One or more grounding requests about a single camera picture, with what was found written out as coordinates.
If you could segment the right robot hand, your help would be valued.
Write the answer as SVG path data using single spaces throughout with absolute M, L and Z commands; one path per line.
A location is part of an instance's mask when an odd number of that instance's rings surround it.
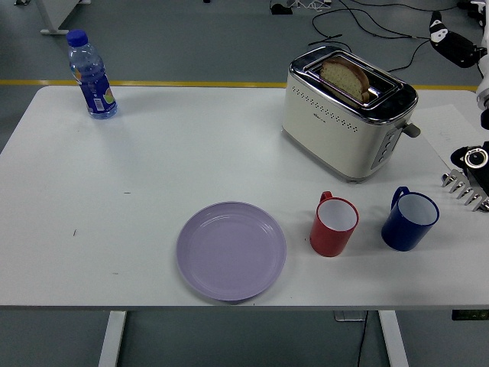
M 444 58 L 461 68 L 478 65 L 483 80 L 477 89 L 477 100 L 484 109 L 488 99 L 488 15 L 485 15 L 484 33 L 481 46 L 476 46 L 469 39 L 450 31 L 442 22 L 440 11 L 434 11 L 431 16 L 429 32 L 430 44 Z

